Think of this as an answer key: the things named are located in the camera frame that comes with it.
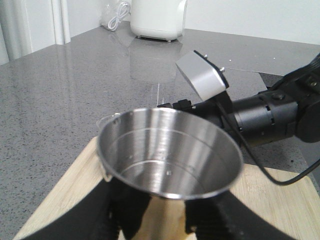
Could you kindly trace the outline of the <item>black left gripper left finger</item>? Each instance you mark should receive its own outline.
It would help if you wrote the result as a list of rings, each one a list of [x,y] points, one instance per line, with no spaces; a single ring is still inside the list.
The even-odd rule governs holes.
[[[66,213],[24,236],[25,240],[126,240],[138,237],[150,195],[118,179],[100,181]]]

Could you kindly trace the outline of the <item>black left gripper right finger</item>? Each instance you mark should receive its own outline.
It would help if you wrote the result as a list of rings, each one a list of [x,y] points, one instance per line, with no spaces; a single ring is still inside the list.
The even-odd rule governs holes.
[[[292,240],[230,191],[185,202],[185,230],[197,240]]]

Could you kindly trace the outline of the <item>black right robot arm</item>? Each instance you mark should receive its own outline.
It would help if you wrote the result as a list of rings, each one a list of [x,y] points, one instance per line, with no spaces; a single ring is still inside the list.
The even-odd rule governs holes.
[[[226,91],[200,103],[187,99],[163,108],[184,111],[217,125],[238,144],[258,146],[296,136],[320,140],[320,57],[256,95],[232,101]]]

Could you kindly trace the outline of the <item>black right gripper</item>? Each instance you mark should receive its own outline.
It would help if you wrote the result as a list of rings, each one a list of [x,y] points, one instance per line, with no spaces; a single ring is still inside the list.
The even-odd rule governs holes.
[[[292,137],[296,131],[298,113],[296,101],[282,91],[263,91],[235,101],[223,92],[196,104],[183,99],[161,104],[161,107],[184,111],[210,121],[239,142],[240,138],[232,130],[235,127],[251,147]]]

